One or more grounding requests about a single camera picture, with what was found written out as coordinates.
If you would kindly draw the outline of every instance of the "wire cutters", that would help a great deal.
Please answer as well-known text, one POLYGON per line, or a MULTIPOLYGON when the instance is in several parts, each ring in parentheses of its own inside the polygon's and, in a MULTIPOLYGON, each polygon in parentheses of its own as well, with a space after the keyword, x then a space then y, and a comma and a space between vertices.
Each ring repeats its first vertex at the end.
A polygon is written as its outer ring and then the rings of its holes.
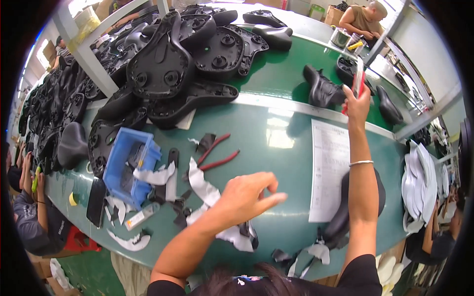
MULTIPOLYGON (((219 138, 216 138, 216 140, 214 140, 214 143, 211 145, 211 147, 209 147, 209 149, 198 159, 197 165, 198 165, 198 167, 201 171, 210 170, 212 168, 223 165, 224 163, 227 163, 227 162, 233 160, 240 153, 240 149, 237 149, 231 155, 229 155, 228 157, 226 157, 226 158, 224 158, 220 161, 215 161, 215 162, 212 162, 212 163, 205 164, 205 165, 201 166, 201 164, 206 159, 206 157, 209 155, 209 153, 212 151, 212 149, 214 149, 214 147, 216 147, 220 142, 224 141, 225 139, 228 139, 229 137, 230 137, 230 133, 227 133, 223 136, 220 136, 219 138)), ((185 175, 183 176, 184 180, 188 179, 188 174, 189 174, 189 170, 187 170, 185 175)))

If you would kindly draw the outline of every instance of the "stack of white foam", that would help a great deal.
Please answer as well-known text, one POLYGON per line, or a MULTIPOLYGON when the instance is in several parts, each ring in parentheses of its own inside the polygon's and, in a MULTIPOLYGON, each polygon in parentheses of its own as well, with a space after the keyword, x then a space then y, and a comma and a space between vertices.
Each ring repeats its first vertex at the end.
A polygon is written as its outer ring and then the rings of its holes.
POLYGON ((410 140, 410 153, 405 155, 405 172, 401 179, 401 196, 405 205, 403 228, 417 233, 426 225, 436 204, 438 184, 435 164, 422 144, 410 140))

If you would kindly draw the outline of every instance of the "hand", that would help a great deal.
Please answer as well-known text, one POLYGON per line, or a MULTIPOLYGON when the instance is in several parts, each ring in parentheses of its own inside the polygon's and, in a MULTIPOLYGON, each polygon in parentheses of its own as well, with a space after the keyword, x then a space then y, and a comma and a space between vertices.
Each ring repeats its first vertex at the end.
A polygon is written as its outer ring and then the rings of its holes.
POLYGON ((362 35, 365 37, 366 40, 372 40, 374 38, 373 34, 369 31, 362 31, 362 35))
POLYGON ((45 175, 40 173, 38 175, 38 185, 36 186, 36 193, 38 194, 38 200, 40 197, 45 196, 45 175))
POLYGON ((27 153, 27 155, 25 156, 25 159, 23 160, 23 169, 26 170, 25 172, 29 172, 30 169, 31 169, 31 158, 32 158, 32 155, 31 155, 31 151, 27 153))
POLYGON ((128 23, 128 18, 127 17, 125 17, 125 18, 119 20, 117 23, 115 23, 115 25, 112 26, 112 29, 115 29, 115 28, 117 28, 117 27, 119 27, 123 24, 126 24, 126 23, 128 23))
POLYGON ((370 89, 364 84, 364 90, 359 99, 354 97, 352 90, 347 85, 343 85, 342 90, 346 94, 342 108, 347 106, 347 116, 349 117, 347 125, 365 130, 365 121, 370 107, 370 89))
POLYGON ((225 230, 284 202, 288 195, 276 193, 277 188, 278 180, 273 173, 259 172, 235 177, 227 183, 219 201, 208 212, 217 213, 222 230, 225 230), (273 194, 264 197, 265 188, 273 194))

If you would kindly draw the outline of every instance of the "paper document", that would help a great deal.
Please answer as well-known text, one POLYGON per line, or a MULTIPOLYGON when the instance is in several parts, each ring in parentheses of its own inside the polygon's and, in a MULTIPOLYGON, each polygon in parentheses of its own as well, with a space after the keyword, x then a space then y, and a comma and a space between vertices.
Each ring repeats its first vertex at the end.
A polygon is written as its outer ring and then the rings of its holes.
POLYGON ((349 171, 349 132, 311 120, 313 183, 309 222, 328 222, 341 203, 341 180, 349 171))

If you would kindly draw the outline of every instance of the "yellow tape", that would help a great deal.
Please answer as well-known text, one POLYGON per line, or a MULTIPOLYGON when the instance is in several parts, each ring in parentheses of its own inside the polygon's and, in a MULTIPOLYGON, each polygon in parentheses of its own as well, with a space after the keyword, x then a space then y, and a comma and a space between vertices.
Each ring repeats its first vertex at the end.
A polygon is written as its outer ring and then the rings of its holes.
POLYGON ((79 28, 79 31, 73 39, 69 41, 66 45, 69 51, 72 53, 76 51, 77 47, 83 42, 83 40, 89 36, 98 26, 100 25, 100 20, 97 15, 93 14, 89 19, 79 28))
POLYGON ((351 46, 348 46, 347 49, 348 49, 348 50, 353 50, 354 48, 358 48, 359 46, 362 46, 362 45, 364 45, 364 44, 362 43, 362 41, 359 41, 359 42, 357 42, 356 44, 352 44, 351 46))
POLYGON ((69 195, 69 203, 72 205, 72 206, 77 206, 77 203, 76 201, 74 200, 74 193, 71 192, 71 194, 69 195))

